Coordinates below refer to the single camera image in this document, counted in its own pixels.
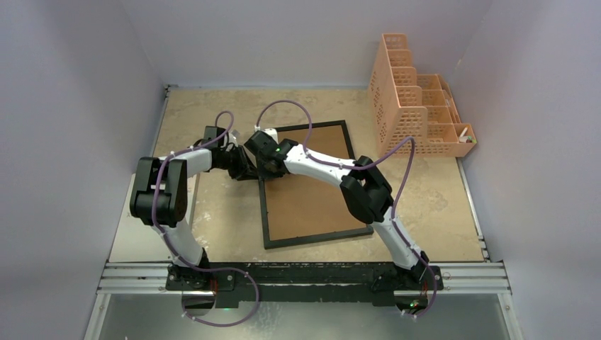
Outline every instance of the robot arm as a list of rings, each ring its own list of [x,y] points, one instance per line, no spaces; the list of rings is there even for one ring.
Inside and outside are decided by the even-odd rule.
[[[411,249],[414,249],[427,262],[425,253],[410,237],[398,216],[394,221],[410,246],[396,232],[391,219],[393,199],[391,186],[377,167],[357,171],[342,166],[365,166],[372,163],[368,157],[358,160],[338,159],[308,150],[315,158],[341,164],[334,167],[317,163],[308,158],[301,144],[283,140],[279,144],[272,136],[257,131],[245,143],[247,149],[257,158],[259,174],[264,178],[277,178],[284,174],[305,175],[340,187],[349,212],[358,220],[371,225],[380,235],[392,255],[396,266],[415,271],[421,277],[425,267],[421,265]]]
[[[224,132],[224,129],[208,126],[201,142],[207,142]],[[155,193],[158,170],[165,157],[143,157],[139,160],[130,199],[130,211],[145,225],[162,234],[152,223],[152,201]],[[228,170],[230,177],[238,181],[257,179],[257,170],[238,146],[234,135],[227,142],[220,140],[206,149],[198,149],[174,157],[163,174],[163,184],[157,200],[157,220],[167,234],[171,245],[180,256],[193,264],[200,264],[206,257],[203,248],[196,242],[185,219],[188,206],[187,178],[211,169]],[[172,253],[173,262],[186,266]]]

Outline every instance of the white enclosure wall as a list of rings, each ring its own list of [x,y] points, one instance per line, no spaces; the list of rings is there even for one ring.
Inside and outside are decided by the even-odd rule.
[[[0,12],[0,339],[81,339],[162,83],[119,0]]]
[[[599,339],[601,3],[495,0],[452,79],[464,161],[528,339]]]
[[[449,76],[492,0],[123,0],[169,84],[366,86],[380,34]]]

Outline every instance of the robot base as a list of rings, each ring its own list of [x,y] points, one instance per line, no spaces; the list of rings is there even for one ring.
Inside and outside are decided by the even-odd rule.
[[[393,262],[212,262],[210,267],[235,267],[248,272],[259,285],[261,301],[371,302],[373,306],[397,306],[415,313],[427,305],[426,295],[395,297],[394,291],[421,292],[425,285],[430,290],[434,287],[428,272],[416,279],[414,273],[398,268]],[[441,290],[444,286],[440,268],[431,268],[439,277],[437,289]],[[237,308],[240,301],[254,301],[252,284],[232,271],[204,274],[172,265],[166,289],[212,290],[219,296],[214,302],[216,308]]]

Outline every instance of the glass panel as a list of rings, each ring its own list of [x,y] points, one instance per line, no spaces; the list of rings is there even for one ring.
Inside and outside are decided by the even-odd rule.
[[[182,318],[177,295],[113,295],[100,339],[509,339],[497,295],[439,295],[417,322],[395,307],[369,303],[263,302],[251,320],[230,328]],[[211,310],[203,318],[233,322],[252,307]]]

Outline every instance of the beige table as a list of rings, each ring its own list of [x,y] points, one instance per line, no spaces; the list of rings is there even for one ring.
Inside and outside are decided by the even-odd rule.
[[[292,99],[310,111],[314,122],[346,120],[355,155],[377,159],[371,109],[362,90],[173,90],[164,115],[155,156],[183,149],[202,137],[222,110],[235,114],[234,128],[245,141],[262,108],[278,99]],[[222,118],[220,126],[228,119]],[[301,110],[277,104],[261,127],[306,124]],[[390,158],[379,166],[396,191],[406,166]],[[433,261],[482,261],[466,191],[455,159],[417,158],[398,214],[411,236]],[[193,233],[211,261],[390,261],[374,233],[280,249],[263,249],[259,189],[256,181],[232,181],[214,170],[198,182]]]

